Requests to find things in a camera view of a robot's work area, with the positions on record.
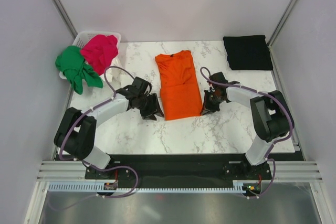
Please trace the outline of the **orange t shirt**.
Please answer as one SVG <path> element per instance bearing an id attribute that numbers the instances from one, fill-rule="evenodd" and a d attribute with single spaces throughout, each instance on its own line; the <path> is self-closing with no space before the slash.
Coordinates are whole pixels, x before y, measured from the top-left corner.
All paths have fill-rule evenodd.
<path id="1" fill-rule="evenodd" d="M 155 57 L 161 88 L 160 97 L 167 121 L 201 115 L 202 99 L 192 53 L 182 50 Z"/>

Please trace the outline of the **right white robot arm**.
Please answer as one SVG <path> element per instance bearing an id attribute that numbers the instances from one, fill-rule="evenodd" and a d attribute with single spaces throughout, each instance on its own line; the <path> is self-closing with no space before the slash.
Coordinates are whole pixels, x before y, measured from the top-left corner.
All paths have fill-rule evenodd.
<path id="1" fill-rule="evenodd" d="M 292 136 L 295 123 L 283 94 L 278 90 L 265 93 L 237 81 L 229 82 L 222 72 L 209 77 L 202 74 L 202 77 L 209 90 L 204 91 L 201 115 L 220 111 L 223 102 L 236 102 L 251 110 L 256 137 L 245 153 L 246 162 L 241 164 L 240 172 L 245 178 L 254 178 L 273 147 Z"/>

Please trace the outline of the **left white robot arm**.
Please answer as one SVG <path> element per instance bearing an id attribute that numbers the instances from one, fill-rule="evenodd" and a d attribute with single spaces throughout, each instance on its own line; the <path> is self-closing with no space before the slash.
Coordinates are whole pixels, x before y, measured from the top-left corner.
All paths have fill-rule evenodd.
<path id="1" fill-rule="evenodd" d="M 68 108 L 54 138 L 54 144 L 60 148 L 60 160 L 80 160 L 95 167 L 103 178 L 111 178 L 115 165 L 110 162 L 110 155 L 95 146 L 96 129 L 112 117 L 131 109 L 139 110 L 144 120 L 155 121 L 158 116 L 164 117 L 152 85 L 139 77 L 133 78 L 130 85 L 113 90 L 112 97 L 86 111 Z"/>

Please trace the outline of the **white t shirt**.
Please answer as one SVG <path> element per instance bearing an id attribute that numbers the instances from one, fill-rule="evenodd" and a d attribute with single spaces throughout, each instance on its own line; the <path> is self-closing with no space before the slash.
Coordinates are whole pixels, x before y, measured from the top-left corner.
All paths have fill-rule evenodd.
<path id="1" fill-rule="evenodd" d="M 121 55 L 117 55 L 112 61 L 111 61 L 111 66 L 117 66 L 124 68 L 124 60 Z M 119 75 L 120 69 L 117 68 L 110 68 L 106 72 L 106 77 L 109 82 L 112 80 L 116 79 L 117 76 Z"/>

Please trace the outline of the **folded black t shirt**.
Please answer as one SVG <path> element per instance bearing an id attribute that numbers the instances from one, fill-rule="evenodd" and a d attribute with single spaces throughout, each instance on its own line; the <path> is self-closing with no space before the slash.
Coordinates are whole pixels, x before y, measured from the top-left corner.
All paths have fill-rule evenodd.
<path id="1" fill-rule="evenodd" d="M 223 43 L 232 70 L 273 70 L 265 35 L 224 36 Z"/>

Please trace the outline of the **red t shirt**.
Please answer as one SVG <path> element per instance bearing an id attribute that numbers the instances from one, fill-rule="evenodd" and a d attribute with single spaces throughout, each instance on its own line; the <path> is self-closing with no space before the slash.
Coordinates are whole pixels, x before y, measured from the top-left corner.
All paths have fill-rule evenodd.
<path id="1" fill-rule="evenodd" d="M 80 54 L 100 76 L 118 55 L 117 38 L 114 35 L 96 35 L 82 49 Z"/>

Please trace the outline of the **green t shirt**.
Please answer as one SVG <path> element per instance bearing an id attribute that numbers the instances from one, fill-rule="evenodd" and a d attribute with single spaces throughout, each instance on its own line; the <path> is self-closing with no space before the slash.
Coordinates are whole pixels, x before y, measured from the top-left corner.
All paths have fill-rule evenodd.
<path id="1" fill-rule="evenodd" d="M 86 63 L 77 46 L 68 46 L 55 61 L 56 68 L 66 77 L 75 93 L 83 94 L 83 81 L 89 87 L 103 88 L 100 76 Z"/>

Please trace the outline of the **white laundry basket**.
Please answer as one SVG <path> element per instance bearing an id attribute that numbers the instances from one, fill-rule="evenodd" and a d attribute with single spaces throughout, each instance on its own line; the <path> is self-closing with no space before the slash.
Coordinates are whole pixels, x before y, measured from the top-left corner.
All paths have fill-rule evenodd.
<path id="1" fill-rule="evenodd" d="M 121 34 L 111 31 L 81 31 L 76 38 L 73 41 L 74 46 L 78 46 L 79 48 L 83 48 L 94 36 L 96 35 L 104 35 L 104 36 L 115 36 L 117 39 L 117 49 L 118 49 L 118 55 L 121 55 L 121 49 L 119 49 L 120 42 L 121 42 Z M 64 76 L 64 74 L 60 71 L 59 77 L 63 80 L 66 80 L 67 78 Z"/>

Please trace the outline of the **aluminium frame rail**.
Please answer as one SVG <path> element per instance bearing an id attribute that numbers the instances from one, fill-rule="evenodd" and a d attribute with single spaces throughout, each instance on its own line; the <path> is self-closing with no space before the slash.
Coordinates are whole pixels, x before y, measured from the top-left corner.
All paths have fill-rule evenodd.
<path id="1" fill-rule="evenodd" d="M 275 182 L 319 182 L 322 176 L 313 161 L 268 162 L 269 173 L 275 172 Z M 86 167 L 79 161 L 43 161 L 38 175 L 39 182 L 81 182 Z"/>

